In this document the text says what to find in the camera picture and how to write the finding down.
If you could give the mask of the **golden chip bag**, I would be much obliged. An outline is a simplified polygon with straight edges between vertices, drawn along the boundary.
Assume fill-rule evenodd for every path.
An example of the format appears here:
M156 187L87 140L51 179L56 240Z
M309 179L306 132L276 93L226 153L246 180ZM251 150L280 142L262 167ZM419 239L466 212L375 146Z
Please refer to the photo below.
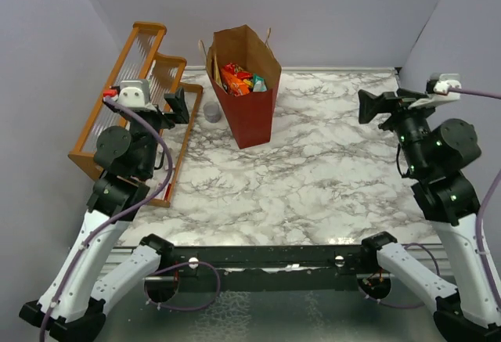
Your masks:
M218 67L217 54L215 52L212 55L212 61L213 61L213 63L212 63L213 78L216 81L217 85L222 88L223 84L222 84L222 79L221 79L221 75L220 75L220 70Z

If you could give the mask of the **orange Fox's candy bag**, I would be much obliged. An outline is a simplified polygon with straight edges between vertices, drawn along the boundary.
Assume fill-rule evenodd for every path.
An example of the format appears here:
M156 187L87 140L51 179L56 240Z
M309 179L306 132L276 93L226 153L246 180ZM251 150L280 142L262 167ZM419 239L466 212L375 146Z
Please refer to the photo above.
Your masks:
M225 90L233 96L243 96L249 94L251 91L247 84L236 77L231 72L227 70L220 70L220 77L224 85Z

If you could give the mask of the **red Doritos chip bag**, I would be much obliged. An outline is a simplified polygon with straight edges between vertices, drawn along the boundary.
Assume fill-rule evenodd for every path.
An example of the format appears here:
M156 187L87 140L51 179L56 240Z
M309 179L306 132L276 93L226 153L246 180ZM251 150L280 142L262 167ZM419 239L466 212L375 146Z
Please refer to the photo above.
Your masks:
M229 72L233 76L239 78L240 80L252 79L254 74L243 69L241 66L235 63L228 63L224 65L223 70Z

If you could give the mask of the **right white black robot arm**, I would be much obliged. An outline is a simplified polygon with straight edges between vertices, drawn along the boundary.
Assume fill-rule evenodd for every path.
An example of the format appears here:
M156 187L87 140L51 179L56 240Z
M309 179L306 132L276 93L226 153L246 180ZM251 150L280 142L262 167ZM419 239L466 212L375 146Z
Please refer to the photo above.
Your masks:
M448 119L430 129L436 106L456 101L454 88L430 94L398 89L374 95L359 90L359 123L376 115L388 119L379 129L398 139L415 180L414 198L445 249L455 282L448 283L412 257L391 234L362 241L359 262L368 272L383 269L407 286L433 315L447 341L500 339L500 277L488 250L482 217L485 205L462 170L481 155L474 126Z

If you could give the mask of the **red brown paper bag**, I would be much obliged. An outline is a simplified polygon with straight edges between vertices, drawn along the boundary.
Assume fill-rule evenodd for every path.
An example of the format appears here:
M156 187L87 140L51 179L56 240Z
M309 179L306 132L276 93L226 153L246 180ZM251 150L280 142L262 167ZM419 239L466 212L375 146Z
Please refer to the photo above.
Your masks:
M214 32L211 46L208 49L202 48L201 51L205 55L207 76L238 147L245 149L269 142L282 72L282 67L269 47L269 41L261 40L249 26L242 25ZM228 63L238 64L263 77L268 90L250 91L243 96L230 95L224 85L219 87L213 78L214 52L217 54L219 70Z

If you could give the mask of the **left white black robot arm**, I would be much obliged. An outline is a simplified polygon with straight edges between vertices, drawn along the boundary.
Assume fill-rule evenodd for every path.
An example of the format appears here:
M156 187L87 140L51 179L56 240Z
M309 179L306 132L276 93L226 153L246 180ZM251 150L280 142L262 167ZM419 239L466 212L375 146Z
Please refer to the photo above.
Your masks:
M19 317L39 329L39 339L94 341L110 311L151 272L168 273L173 264L167 243L152 243L133 250L131 258L104 277L101 270L140 207L168 187L173 170L152 190L146 181L156 168L157 148L173 160L161 137L164 129L190 121L183 88L166 93L170 111L150 101L146 81L127 81L103 93L104 104L128 120L127 128L112 125L97 138L93 160L103 169L92 188L74 245L52 284L39 299L27 302Z

